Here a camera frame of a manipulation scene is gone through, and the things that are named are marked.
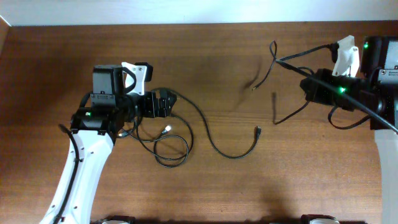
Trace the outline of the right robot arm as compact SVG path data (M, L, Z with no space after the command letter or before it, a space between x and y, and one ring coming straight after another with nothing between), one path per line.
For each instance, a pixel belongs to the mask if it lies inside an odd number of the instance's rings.
M306 100L370 120L382 177L382 222L397 223L397 37L370 36L359 50L349 35L331 45L333 70L300 82Z

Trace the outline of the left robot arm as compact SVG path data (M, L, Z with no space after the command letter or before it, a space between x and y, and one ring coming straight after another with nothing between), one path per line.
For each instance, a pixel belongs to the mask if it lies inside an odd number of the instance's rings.
M70 127L60 126L70 140L62 176L42 223L89 223L96 189L118 132L141 118L167 117L176 96L146 91L153 67L146 62L96 65L93 89L81 100Z

